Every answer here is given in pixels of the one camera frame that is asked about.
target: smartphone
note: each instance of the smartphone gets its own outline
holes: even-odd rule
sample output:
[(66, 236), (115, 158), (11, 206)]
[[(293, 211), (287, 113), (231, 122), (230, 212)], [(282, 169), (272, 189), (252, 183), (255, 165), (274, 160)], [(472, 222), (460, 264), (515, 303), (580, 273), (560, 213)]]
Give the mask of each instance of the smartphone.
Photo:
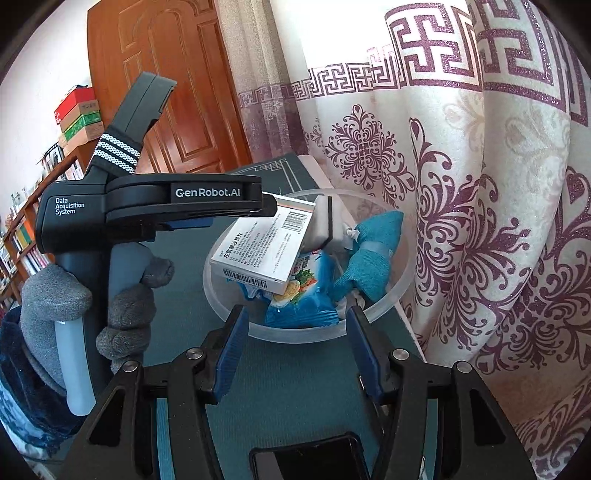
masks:
[(317, 442), (252, 449), (255, 480), (369, 480), (361, 440), (353, 432)]

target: red box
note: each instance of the red box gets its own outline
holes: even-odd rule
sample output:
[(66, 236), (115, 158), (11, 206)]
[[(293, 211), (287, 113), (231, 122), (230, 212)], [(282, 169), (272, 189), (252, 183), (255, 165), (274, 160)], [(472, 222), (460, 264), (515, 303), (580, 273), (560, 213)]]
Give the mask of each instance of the red box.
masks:
[(95, 91), (92, 87), (77, 88), (72, 90), (66, 99), (60, 103), (60, 106), (56, 108), (54, 116), (56, 117), (56, 124), (59, 125), (61, 119), (64, 118), (70, 110), (72, 110), (80, 102), (88, 102), (95, 100)]

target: green box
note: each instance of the green box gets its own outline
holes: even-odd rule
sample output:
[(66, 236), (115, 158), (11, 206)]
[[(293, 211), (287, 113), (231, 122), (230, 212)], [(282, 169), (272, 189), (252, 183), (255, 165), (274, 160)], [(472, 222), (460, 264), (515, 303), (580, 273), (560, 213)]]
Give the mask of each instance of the green box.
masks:
[(70, 139), (86, 125), (95, 124), (97, 122), (100, 122), (100, 112), (92, 112), (87, 113), (86, 115), (80, 115), (76, 121), (70, 125), (70, 128), (64, 132), (66, 141), (69, 142)]

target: blue snack bag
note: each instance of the blue snack bag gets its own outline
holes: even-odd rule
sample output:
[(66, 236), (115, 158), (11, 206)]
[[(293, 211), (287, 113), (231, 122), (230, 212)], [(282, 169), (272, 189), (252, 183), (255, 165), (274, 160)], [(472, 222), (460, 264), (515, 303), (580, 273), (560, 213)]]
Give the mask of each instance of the blue snack bag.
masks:
[(324, 327), (339, 323), (330, 300), (334, 261), (322, 250), (300, 254), (283, 295), (265, 292), (265, 325), (275, 328)]
[(259, 287), (247, 285), (236, 280), (230, 280), (229, 278), (228, 281), (235, 281), (238, 284), (246, 300), (255, 300), (261, 297), (262, 290)]

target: striped wrist strap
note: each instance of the striped wrist strap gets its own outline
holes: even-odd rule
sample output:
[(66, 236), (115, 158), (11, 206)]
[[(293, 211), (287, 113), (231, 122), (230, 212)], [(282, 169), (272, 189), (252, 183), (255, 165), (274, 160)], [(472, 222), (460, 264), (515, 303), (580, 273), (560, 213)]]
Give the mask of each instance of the striped wrist strap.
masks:
[(134, 174), (141, 148), (142, 145), (131, 141), (125, 134), (110, 125), (96, 144), (91, 164), (118, 177)]

